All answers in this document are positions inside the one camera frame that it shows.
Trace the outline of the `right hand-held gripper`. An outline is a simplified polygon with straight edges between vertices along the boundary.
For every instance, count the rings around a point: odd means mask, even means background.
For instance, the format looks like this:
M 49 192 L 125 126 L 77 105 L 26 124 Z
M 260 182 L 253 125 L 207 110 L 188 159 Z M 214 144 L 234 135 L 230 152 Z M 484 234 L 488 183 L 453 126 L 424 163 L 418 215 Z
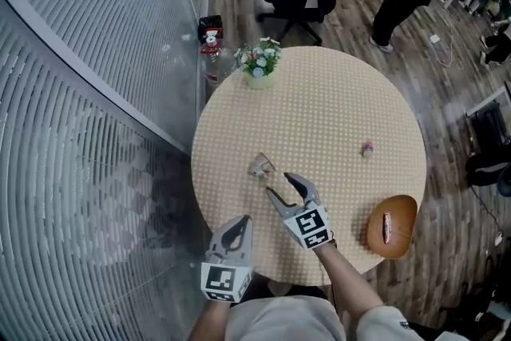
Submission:
M 285 178 L 303 199 L 299 204 L 287 203 L 273 188 L 266 187 L 266 194 L 291 237 L 304 249 L 314 249 L 333 240 L 326 209 L 320 204 L 315 185 L 293 172 L 285 172 Z

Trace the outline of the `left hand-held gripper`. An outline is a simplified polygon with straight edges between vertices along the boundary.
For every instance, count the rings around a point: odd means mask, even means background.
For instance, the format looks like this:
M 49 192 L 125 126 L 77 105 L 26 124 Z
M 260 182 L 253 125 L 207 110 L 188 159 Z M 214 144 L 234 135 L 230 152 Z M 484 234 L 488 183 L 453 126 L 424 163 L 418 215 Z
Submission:
M 211 301 L 238 303 L 252 281 L 253 223 L 249 215 L 217 229 L 201 264 L 200 290 Z

